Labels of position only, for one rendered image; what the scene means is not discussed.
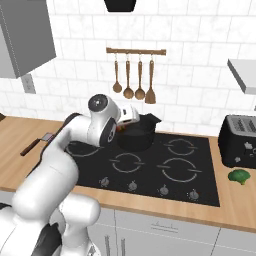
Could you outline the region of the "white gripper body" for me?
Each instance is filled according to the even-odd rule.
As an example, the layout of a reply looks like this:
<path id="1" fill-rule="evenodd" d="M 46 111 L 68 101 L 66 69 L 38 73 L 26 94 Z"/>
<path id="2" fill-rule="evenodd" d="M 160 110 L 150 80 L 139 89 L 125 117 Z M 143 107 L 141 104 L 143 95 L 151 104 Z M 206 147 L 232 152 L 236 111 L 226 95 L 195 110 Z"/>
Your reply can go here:
<path id="1" fill-rule="evenodd" d="M 120 125 L 132 124 L 140 121 L 138 111 L 132 105 L 124 105 L 120 108 L 121 116 L 118 121 Z"/>

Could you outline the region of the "black cooking pot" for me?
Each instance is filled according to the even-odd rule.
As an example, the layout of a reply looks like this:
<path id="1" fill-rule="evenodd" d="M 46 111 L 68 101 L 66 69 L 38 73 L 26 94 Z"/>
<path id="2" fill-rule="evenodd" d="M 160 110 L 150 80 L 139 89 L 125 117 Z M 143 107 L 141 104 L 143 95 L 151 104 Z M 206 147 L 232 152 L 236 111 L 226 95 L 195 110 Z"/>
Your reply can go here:
<path id="1" fill-rule="evenodd" d="M 129 124 L 124 130 L 117 132 L 117 144 L 120 148 L 130 152 L 140 152 L 151 147 L 154 137 L 156 124 L 161 119 L 148 113 L 139 115 L 140 120 Z"/>

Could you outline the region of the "hanging wooden spatula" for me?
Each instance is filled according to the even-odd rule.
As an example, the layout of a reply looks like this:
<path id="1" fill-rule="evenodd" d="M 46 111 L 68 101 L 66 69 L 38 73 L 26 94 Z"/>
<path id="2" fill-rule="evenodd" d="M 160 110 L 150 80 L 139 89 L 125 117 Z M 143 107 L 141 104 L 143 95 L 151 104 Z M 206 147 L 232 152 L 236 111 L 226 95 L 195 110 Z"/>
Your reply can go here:
<path id="1" fill-rule="evenodd" d="M 153 72 L 154 72 L 154 61 L 151 60 L 149 63 L 149 89 L 145 95 L 145 102 L 147 104 L 156 103 L 156 96 L 153 91 Z"/>

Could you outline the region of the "green broccoli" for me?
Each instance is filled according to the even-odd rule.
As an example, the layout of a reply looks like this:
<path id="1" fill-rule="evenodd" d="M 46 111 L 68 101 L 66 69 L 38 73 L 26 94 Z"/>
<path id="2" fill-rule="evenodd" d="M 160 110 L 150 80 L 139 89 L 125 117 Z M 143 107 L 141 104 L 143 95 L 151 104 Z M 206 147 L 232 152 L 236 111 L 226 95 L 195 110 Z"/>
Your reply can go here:
<path id="1" fill-rule="evenodd" d="M 236 181 L 240 185 L 244 185 L 245 182 L 251 177 L 250 173 L 243 169 L 235 169 L 228 174 L 230 181 Z"/>

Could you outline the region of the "hanging wooden ladle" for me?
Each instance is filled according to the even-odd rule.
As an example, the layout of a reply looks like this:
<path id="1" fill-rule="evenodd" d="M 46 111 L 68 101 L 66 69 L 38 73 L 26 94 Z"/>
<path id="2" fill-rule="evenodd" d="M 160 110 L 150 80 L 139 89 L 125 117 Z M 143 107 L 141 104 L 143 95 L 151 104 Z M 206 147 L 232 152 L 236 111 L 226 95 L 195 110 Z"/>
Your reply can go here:
<path id="1" fill-rule="evenodd" d="M 126 61 L 126 82 L 127 86 L 123 91 L 123 95 L 126 99 L 132 99 L 134 96 L 133 90 L 130 88 L 130 61 Z"/>

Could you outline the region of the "large hanging wooden spoon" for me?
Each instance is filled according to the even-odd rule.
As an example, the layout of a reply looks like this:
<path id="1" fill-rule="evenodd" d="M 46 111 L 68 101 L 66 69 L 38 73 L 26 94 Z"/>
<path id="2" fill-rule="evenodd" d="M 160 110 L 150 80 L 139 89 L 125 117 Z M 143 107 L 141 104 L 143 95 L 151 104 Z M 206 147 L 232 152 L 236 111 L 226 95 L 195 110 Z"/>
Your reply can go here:
<path id="1" fill-rule="evenodd" d="M 142 62 L 138 62 L 138 79 L 139 83 L 142 83 Z M 135 98 L 138 100 L 143 100 L 145 98 L 145 91 L 142 89 L 142 86 L 139 85 L 138 89 L 135 91 Z"/>

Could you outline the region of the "small hanging wooden spoon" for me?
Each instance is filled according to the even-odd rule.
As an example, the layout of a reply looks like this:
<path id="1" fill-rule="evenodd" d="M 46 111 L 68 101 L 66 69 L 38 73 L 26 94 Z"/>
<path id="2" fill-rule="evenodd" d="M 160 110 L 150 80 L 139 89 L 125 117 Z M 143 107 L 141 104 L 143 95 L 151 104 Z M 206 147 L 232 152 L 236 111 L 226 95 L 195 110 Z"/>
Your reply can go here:
<path id="1" fill-rule="evenodd" d="M 116 93 L 120 93 L 122 91 L 122 86 L 118 81 L 118 61 L 115 61 L 115 83 L 113 85 L 113 91 Z"/>

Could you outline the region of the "black hob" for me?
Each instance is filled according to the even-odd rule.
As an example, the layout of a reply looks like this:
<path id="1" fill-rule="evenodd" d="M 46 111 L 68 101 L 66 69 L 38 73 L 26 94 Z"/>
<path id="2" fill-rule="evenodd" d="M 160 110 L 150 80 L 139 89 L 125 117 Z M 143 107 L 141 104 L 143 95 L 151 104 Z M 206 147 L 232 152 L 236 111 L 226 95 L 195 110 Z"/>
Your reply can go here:
<path id="1" fill-rule="evenodd" d="M 150 148 L 128 152 L 116 142 L 97 148 L 72 141 L 65 149 L 79 168 L 79 186 L 218 207 L 209 139 L 157 133 Z M 100 181 L 107 177 L 109 184 Z M 134 181 L 137 189 L 130 191 Z M 167 195 L 160 194 L 166 186 Z M 189 197 L 195 189 L 197 200 Z"/>

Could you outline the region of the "black extractor hood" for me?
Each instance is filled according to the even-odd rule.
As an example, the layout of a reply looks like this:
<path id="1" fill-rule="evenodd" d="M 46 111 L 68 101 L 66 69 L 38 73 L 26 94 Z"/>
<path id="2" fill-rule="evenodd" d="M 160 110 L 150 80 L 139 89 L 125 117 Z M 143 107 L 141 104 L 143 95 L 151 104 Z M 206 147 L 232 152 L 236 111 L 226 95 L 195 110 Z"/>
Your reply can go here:
<path id="1" fill-rule="evenodd" d="M 137 0 L 104 0 L 109 12 L 133 12 Z"/>

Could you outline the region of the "grey cupboard door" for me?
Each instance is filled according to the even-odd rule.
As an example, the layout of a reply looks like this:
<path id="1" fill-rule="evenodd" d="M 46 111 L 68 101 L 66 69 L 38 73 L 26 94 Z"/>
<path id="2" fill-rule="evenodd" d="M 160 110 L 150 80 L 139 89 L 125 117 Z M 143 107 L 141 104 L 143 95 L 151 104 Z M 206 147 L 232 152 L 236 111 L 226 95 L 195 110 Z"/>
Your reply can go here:
<path id="1" fill-rule="evenodd" d="M 256 233 L 221 228 L 211 256 L 256 256 Z"/>
<path id="2" fill-rule="evenodd" d="M 109 236 L 111 256 L 118 256 L 116 246 L 114 210 L 102 208 L 98 221 L 88 228 L 92 241 L 99 248 L 102 256 L 106 255 L 105 235 Z"/>
<path id="3" fill-rule="evenodd" d="M 213 245 L 117 228 L 120 247 L 125 238 L 126 256 L 211 256 Z"/>

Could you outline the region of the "grey drawer front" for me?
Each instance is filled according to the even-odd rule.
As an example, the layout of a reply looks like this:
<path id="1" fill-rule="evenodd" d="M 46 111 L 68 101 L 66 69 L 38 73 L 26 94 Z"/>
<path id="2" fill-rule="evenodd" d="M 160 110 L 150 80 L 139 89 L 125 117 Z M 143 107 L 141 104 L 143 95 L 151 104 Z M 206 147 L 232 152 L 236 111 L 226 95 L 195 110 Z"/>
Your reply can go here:
<path id="1" fill-rule="evenodd" d="M 115 211 L 116 224 L 120 228 L 142 231 L 181 239 L 212 243 L 217 237 L 219 229 L 217 227 L 159 218 L 149 215 L 130 213 L 125 211 Z M 178 233 L 163 230 L 151 229 L 151 224 L 159 222 L 161 225 L 178 228 Z"/>

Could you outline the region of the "wooden utensil rail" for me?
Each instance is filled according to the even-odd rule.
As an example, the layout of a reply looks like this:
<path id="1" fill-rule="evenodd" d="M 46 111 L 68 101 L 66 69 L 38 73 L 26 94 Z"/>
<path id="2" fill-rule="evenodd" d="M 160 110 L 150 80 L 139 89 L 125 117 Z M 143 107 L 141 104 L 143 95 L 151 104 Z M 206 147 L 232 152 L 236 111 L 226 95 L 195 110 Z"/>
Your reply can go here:
<path id="1" fill-rule="evenodd" d="M 161 50 L 143 50 L 143 49 L 119 49 L 119 48 L 106 47 L 106 53 L 166 56 L 166 49 L 161 49 Z"/>

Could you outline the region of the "wooden-handled metal spatula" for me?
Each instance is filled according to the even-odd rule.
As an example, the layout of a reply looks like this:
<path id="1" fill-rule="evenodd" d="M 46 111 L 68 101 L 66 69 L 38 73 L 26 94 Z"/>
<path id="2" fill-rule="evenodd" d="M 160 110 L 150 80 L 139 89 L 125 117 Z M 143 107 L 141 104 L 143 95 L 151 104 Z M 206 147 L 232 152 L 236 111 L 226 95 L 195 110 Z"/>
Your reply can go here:
<path id="1" fill-rule="evenodd" d="M 40 141 L 50 142 L 54 138 L 54 134 L 47 132 L 41 138 L 35 139 L 32 143 L 30 143 L 21 153 L 21 156 L 25 156 L 28 152 L 30 152 Z"/>

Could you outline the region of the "grey wall socket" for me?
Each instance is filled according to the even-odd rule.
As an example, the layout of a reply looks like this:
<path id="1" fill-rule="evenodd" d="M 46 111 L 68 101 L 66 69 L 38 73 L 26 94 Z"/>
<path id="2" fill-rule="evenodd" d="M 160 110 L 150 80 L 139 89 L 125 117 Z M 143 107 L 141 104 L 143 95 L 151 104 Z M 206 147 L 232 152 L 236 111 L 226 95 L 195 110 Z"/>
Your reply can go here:
<path id="1" fill-rule="evenodd" d="M 26 74 L 26 75 L 22 76 L 21 80 L 22 80 L 22 85 L 23 85 L 24 91 L 26 93 L 29 93 L 29 94 L 36 93 L 33 78 L 32 78 L 31 74 Z"/>

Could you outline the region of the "grey wall cupboard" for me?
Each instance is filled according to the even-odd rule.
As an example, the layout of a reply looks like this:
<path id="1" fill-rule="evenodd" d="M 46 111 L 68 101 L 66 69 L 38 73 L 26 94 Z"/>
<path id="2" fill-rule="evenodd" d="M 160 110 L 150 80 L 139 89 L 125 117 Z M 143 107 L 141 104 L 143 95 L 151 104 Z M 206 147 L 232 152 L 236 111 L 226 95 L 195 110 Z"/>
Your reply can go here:
<path id="1" fill-rule="evenodd" d="M 0 0 L 0 78 L 19 78 L 56 57 L 46 0 Z"/>

